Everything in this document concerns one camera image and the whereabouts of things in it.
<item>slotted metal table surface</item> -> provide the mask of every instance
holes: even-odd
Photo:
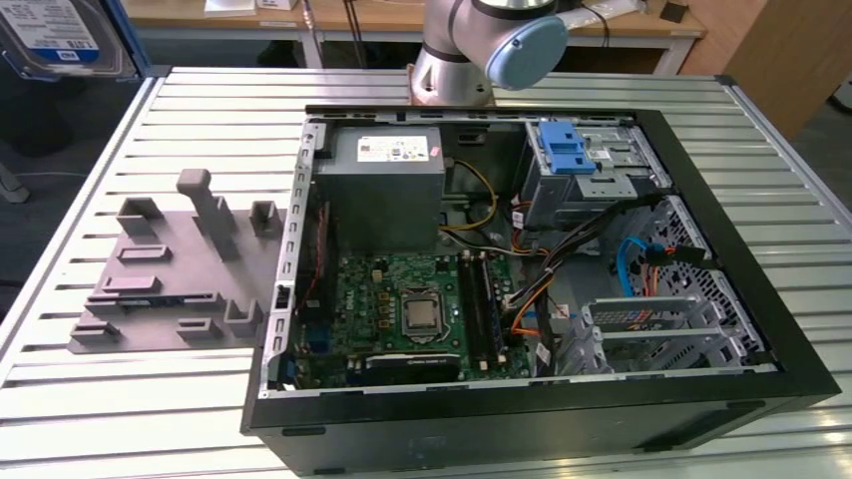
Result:
[[[497,103],[656,109],[733,219],[844,393],[689,452],[406,473],[405,477],[852,477],[849,215],[736,88],[712,78],[557,74]],[[0,329],[4,477],[288,477],[238,433],[249,349],[73,355],[68,333],[120,232],[124,198],[206,168],[232,209],[288,204],[306,104],[404,104],[401,71],[174,69],[141,87]]]

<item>wooden desk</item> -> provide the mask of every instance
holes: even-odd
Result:
[[[358,20],[365,41],[422,40],[425,0],[361,0]],[[170,39],[298,40],[309,68],[320,68],[320,55],[306,32],[301,6],[296,10],[258,10],[257,15],[205,18],[204,0],[122,0],[128,16],[142,37]],[[609,46],[664,50],[654,74],[676,74],[692,43],[705,34],[690,14],[681,23],[658,18],[664,0],[648,0],[648,14],[630,13],[608,20]],[[342,0],[313,0],[320,41],[349,41],[349,22]],[[570,30],[568,46],[597,47],[602,25]]]

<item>floor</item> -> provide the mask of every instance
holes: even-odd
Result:
[[[186,42],[180,49],[164,41],[146,42],[154,63],[185,66],[254,66],[265,42]],[[0,101],[4,95],[22,91],[29,85],[8,71],[0,62]],[[61,86],[41,85],[45,94],[56,94]],[[125,108],[136,86],[112,81],[92,81],[76,97],[58,100],[57,106],[73,130],[73,142],[58,153],[30,159],[18,155],[0,142],[0,161],[16,173],[65,172],[85,174],[97,158]],[[14,112],[14,119],[34,115]],[[852,207],[852,115],[824,106],[793,141],[793,147],[837,194]],[[38,260],[53,231],[74,199],[84,178],[72,176],[21,177],[32,193],[22,205],[0,201],[0,282],[24,281]],[[0,285],[0,318],[10,307],[17,289]]]

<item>orange wire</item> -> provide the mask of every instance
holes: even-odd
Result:
[[[650,294],[653,296],[656,296],[656,287],[658,286],[658,284],[660,284],[660,267],[654,266],[653,267],[653,281],[650,282],[650,288],[652,288]]]
[[[641,294],[644,296],[650,295],[650,289],[648,288],[648,263],[641,264],[638,274],[641,274]]]
[[[510,329],[509,331],[512,333],[525,333],[525,334],[537,334],[536,332],[532,332],[532,329],[524,329],[524,328],[518,328],[520,326],[520,319],[522,318],[522,314],[525,313],[526,309],[529,308],[529,305],[532,304],[532,302],[534,301],[534,299],[538,297],[538,295],[541,294],[541,292],[546,289],[546,287],[549,286],[549,284],[553,282],[553,278],[550,278],[545,284],[541,285],[541,287],[536,290],[536,292],[532,294],[532,296],[529,297],[529,299],[526,300],[526,302],[522,304],[522,306],[520,307],[520,311],[517,312],[517,315],[514,316],[514,321],[510,324]]]

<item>cable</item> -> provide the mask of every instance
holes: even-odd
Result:
[[[626,249],[632,244],[636,244],[642,251],[648,249],[648,243],[637,237],[626,237],[621,242],[621,245],[617,247],[614,268],[617,269],[617,281],[621,284],[625,296],[633,296],[633,288],[629,285],[629,278],[626,276]]]
[[[540,266],[538,278],[532,284],[553,275],[553,272],[561,267],[564,258],[572,254],[580,246],[596,238],[609,222],[622,213],[641,207],[649,207],[658,204],[668,195],[668,191],[657,191],[644,195],[634,200],[621,200],[609,205],[602,212],[593,218],[585,220],[570,232],[564,236],[556,247],[549,251]],[[533,286],[528,286],[518,290],[510,297],[510,302],[517,301],[525,294],[533,290]]]
[[[549,286],[549,284],[553,282],[553,278],[550,278],[546,283],[537,289],[537,291],[532,294],[532,296],[529,297],[529,299],[526,300],[526,302],[522,304],[522,306],[520,307],[520,309],[517,310],[517,314],[514,315],[514,321],[510,324],[510,329],[509,331],[514,334],[517,333],[522,333],[522,334],[537,334],[537,331],[533,331],[530,329],[522,329],[518,328],[520,326],[520,319],[522,318],[522,314],[525,313],[525,311],[529,309],[529,305],[532,304],[532,302],[534,301],[534,299],[541,295],[541,293],[546,290],[546,287]]]
[[[346,10],[346,19],[349,20],[349,31],[352,32],[353,45],[356,47],[356,58],[358,59],[358,67],[365,69],[366,52],[364,51],[364,39],[361,38],[361,23],[358,22],[358,12],[353,0],[344,0],[344,8]]]
[[[456,226],[440,227],[438,229],[442,232],[445,232],[445,231],[461,232],[461,231],[466,231],[466,230],[473,230],[473,229],[486,225],[488,223],[490,223],[490,220],[493,219],[493,215],[496,214],[496,193],[493,192],[493,188],[490,187],[490,183],[485,179],[484,175],[478,172],[478,170],[468,162],[464,162],[461,160],[454,160],[454,162],[458,163],[462,167],[466,168],[466,170],[478,178],[478,180],[484,184],[484,187],[488,188],[488,193],[490,194],[490,209],[489,209],[488,214],[485,215],[484,219],[481,219],[476,223],[470,223],[469,225],[456,225]]]
[[[453,232],[441,232],[444,235],[446,235],[446,237],[456,243],[458,244],[461,247],[466,247],[469,249],[482,249],[485,251],[496,251],[500,252],[502,254],[508,254],[509,256],[530,256],[530,254],[528,253],[521,253],[521,252],[514,252],[514,251],[509,251],[508,249],[502,249],[501,247],[496,247],[496,246],[484,246],[484,245],[478,245],[478,244],[473,244],[470,242],[466,242],[464,239],[461,239],[461,237],[454,234]]]
[[[606,19],[602,15],[600,15],[600,13],[597,13],[597,11],[582,5],[580,3],[580,7],[582,7],[585,10],[588,10],[590,13],[594,14],[594,16],[597,17],[597,20],[600,20],[600,23],[602,24],[602,44],[600,45],[600,48],[609,48],[609,24],[606,23]]]
[[[564,317],[565,319],[570,318],[570,309],[568,308],[568,304],[564,305],[564,309],[565,311],[561,312],[561,308],[558,307],[558,304],[556,304],[556,301],[553,300],[552,296],[548,294],[546,295],[546,300],[549,301],[549,303],[553,305],[553,307],[556,308],[556,313]]]
[[[656,296],[656,287],[660,284],[660,266],[654,266],[650,270],[653,271],[652,273],[653,281],[650,282],[650,295]]]

